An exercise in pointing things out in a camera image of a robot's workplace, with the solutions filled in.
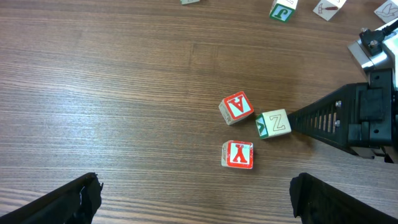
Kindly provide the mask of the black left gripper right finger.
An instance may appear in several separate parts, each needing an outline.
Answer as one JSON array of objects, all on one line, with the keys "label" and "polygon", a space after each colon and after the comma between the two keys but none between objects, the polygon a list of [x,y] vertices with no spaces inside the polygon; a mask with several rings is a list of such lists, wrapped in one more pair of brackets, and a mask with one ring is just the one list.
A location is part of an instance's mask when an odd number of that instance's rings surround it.
[{"label": "black left gripper right finger", "polygon": [[294,217],[302,223],[389,223],[397,219],[303,172],[290,181]]}]

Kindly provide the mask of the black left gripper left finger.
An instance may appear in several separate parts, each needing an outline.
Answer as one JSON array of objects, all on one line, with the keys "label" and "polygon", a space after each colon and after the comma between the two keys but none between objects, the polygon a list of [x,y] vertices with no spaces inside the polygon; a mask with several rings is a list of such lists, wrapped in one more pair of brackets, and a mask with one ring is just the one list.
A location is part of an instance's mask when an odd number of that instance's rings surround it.
[{"label": "black left gripper left finger", "polygon": [[103,184],[94,172],[1,217],[1,223],[79,223],[90,224],[101,206]]}]

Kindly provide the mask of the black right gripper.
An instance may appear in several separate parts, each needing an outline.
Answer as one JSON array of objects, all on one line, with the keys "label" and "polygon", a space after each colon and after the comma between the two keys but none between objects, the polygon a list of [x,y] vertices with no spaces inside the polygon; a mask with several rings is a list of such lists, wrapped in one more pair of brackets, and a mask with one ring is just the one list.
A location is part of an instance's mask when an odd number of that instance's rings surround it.
[{"label": "black right gripper", "polygon": [[374,70],[365,85],[344,85],[290,113],[290,126],[348,154],[366,159],[379,156],[396,164],[397,105],[392,78],[391,68]]}]

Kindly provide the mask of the plain Z wooden block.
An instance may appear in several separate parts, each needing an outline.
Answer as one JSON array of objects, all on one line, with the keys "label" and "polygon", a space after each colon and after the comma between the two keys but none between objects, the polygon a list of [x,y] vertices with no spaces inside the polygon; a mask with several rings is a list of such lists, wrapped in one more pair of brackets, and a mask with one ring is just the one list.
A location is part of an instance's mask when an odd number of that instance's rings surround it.
[{"label": "plain Z wooden block", "polygon": [[292,132],[285,109],[261,113],[256,117],[256,126],[261,139],[273,138]]}]

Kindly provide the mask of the red letter Y block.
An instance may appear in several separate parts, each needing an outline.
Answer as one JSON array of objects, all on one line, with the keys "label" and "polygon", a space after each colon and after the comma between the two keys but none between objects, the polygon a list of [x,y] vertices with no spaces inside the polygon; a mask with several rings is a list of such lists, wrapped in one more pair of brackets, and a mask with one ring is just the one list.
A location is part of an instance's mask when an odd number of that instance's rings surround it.
[{"label": "red letter Y block", "polygon": [[221,165],[237,169],[252,169],[254,165],[254,144],[235,140],[225,142],[222,145]]}]

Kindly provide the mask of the red letter A block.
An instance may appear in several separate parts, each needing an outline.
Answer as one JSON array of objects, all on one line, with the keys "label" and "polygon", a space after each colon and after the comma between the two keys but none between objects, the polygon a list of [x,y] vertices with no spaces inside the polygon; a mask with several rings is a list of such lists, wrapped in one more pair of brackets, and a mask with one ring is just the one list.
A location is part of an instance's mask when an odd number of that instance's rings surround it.
[{"label": "red letter A block", "polygon": [[254,112],[251,102],[243,91],[222,99],[218,108],[227,125],[237,123]]}]

